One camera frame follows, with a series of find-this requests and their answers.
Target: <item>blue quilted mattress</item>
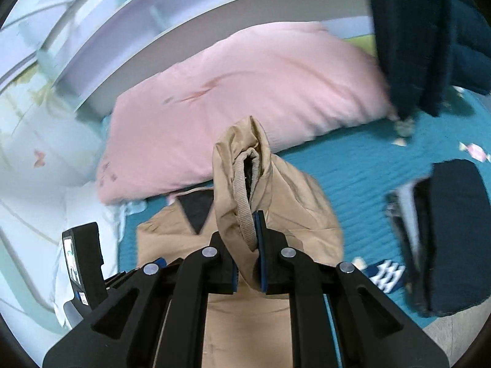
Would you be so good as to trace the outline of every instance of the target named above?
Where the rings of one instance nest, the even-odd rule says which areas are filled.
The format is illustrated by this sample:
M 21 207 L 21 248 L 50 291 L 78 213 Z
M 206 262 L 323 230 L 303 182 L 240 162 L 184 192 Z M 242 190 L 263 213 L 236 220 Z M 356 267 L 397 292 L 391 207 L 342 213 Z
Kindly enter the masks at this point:
M 362 257 L 367 264 L 392 259 L 403 263 L 398 241 L 385 216 L 386 195 L 395 187 L 424 175 L 431 163 L 470 159 L 458 144 L 475 143 L 491 152 L 491 116 L 470 92 L 455 95 L 440 117 L 420 112 L 416 131 L 407 147 L 392 145 L 394 125 L 381 120 L 356 128 L 340 129 L 299 147 L 279 153 L 286 161 L 315 177 L 336 212 L 345 237 L 345 260 Z M 473 160 L 486 187 L 491 187 L 491 163 Z M 136 226 L 165 206 L 164 197 L 149 199 L 146 211 L 127 218 L 119 249 L 122 270 L 136 265 Z M 390 295 L 419 326 L 434 318 L 412 312 L 400 289 Z

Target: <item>pink pillow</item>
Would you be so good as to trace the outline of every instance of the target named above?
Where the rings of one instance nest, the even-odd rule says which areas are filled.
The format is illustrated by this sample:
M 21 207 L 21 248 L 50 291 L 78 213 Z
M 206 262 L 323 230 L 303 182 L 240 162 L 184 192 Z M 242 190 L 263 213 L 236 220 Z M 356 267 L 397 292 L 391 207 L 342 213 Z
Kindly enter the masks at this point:
M 99 197 L 112 204 L 210 180 L 215 142 L 249 115 L 273 152 L 380 119 L 386 88 L 371 56 L 320 23 L 241 30 L 119 96 Z

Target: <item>silver screw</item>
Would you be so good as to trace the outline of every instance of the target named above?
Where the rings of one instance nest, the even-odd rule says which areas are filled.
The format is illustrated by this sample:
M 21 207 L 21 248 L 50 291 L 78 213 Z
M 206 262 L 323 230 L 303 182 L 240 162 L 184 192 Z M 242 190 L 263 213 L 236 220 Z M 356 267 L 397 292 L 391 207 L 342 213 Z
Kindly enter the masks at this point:
M 159 271 L 159 266 L 156 265 L 155 263 L 149 263 L 143 268 L 143 272 L 146 275 L 154 275 Z
M 339 269 L 346 274 L 350 274 L 354 271 L 354 265 L 350 262 L 342 262 L 339 265 Z
M 295 257 L 296 255 L 296 250 L 293 249 L 293 248 L 283 248 L 281 250 L 281 255 L 283 257 L 287 257 L 287 258 L 290 258 L 290 257 Z
M 207 248 L 204 248 L 201 253 L 204 257 L 213 257 L 217 255 L 218 250 L 216 250 L 213 246 L 208 246 Z

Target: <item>beige jacket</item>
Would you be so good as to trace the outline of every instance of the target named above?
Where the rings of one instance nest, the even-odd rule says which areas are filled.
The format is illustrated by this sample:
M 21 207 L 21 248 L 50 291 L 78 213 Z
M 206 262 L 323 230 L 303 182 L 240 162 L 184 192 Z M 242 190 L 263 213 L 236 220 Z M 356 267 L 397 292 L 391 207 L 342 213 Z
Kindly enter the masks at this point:
M 246 160 L 252 164 L 249 199 Z M 252 117 L 230 127 L 215 145 L 213 176 L 214 206 L 200 234 L 174 202 L 138 226 L 138 265 L 159 257 L 168 262 L 185 258 L 207 246 L 218 230 L 241 275 L 236 294 L 209 297 L 203 368 L 291 367 L 289 302 L 258 292 L 254 267 L 259 252 L 251 212 L 263 210 L 268 228 L 285 233 L 291 247 L 328 265 L 343 258 L 337 218 L 315 179 L 271 154 Z

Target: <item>navy jacket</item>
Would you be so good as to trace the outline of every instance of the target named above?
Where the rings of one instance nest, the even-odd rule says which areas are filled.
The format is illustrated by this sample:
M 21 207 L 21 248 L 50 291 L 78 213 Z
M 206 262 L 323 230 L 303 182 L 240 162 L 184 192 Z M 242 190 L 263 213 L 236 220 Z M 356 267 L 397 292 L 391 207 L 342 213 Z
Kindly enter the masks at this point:
M 491 91 L 491 28 L 473 0 L 371 0 L 379 64 L 399 117 L 438 116 L 450 85 Z

